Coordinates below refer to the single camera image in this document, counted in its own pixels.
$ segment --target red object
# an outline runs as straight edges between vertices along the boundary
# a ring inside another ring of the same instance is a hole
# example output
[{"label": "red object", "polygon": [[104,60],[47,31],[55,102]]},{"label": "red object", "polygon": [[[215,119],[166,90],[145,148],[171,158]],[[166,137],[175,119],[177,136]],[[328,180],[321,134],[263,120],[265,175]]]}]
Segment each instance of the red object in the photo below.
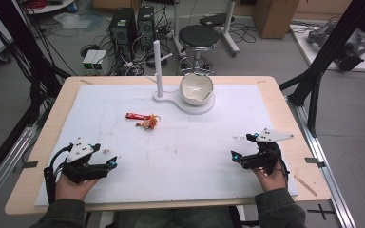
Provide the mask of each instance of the red object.
[{"label": "red object", "polygon": [[150,116],[144,116],[135,113],[126,113],[125,117],[127,119],[133,119],[133,120],[144,120],[144,121],[150,120]]}]

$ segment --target computer tower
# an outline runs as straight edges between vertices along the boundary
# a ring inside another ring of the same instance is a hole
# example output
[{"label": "computer tower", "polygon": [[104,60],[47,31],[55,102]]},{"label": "computer tower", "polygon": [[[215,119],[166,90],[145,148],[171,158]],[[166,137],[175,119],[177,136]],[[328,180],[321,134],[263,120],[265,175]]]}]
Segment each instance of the computer tower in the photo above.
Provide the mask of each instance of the computer tower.
[{"label": "computer tower", "polygon": [[135,58],[138,48],[138,30],[133,8],[117,8],[108,26],[116,56],[122,55],[127,61]]},{"label": "computer tower", "polygon": [[153,7],[140,6],[138,11],[138,31],[142,36],[140,39],[141,50],[152,49],[153,42],[155,41],[155,10]]}]

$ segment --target black stool seat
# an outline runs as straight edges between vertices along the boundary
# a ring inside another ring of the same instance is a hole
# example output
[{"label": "black stool seat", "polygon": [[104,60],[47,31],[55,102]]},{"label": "black stool seat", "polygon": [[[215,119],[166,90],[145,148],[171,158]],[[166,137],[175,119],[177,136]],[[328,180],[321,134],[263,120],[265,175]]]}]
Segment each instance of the black stool seat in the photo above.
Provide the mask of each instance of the black stool seat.
[{"label": "black stool seat", "polygon": [[194,25],[181,29],[179,39],[182,45],[188,45],[193,48],[205,48],[217,44],[219,34],[210,27]]}]

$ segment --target gray sleeve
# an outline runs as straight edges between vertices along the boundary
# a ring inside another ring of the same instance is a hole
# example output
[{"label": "gray sleeve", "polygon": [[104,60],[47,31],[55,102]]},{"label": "gray sleeve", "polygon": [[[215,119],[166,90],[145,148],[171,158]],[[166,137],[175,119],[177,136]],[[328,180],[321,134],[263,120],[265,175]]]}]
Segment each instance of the gray sleeve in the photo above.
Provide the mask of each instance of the gray sleeve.
[{"label": "gray sleeve", "polygon": [[75,199],[60,199],[53,202],[40,220],[30,228],[85,227],[85,203]]},{"label": "gray sleeve", "polygon": [[261,228],[305,227],[304,210],[284,188],[257,195],[256,205]]}]

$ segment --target hand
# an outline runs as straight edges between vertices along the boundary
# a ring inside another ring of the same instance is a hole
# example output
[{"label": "hand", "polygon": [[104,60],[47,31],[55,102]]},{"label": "hand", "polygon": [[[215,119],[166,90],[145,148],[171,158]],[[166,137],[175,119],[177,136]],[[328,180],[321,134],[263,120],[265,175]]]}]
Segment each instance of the hand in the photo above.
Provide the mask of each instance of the hand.
[{"label": "hand", "polygon": [[55,199],[71,199],[83,201],[90,189],[99,180],[89,180],[86,182],[81,182],[79,184],[71,181],[66,175],[61,174],[55,188]]},{"label": "hand", "polygon": [[266,176],[266,174],[264,174],[259,168],[253,169],[253,172],[259,179],[260,186],[262,187],[263,191],[269,192],[280,188],[286,188],[286,179],[283,175],[283,171],[281,170],[282,167],[280,166],[280,163],[277,162],[274,167],[274,172],[269,176]]}]

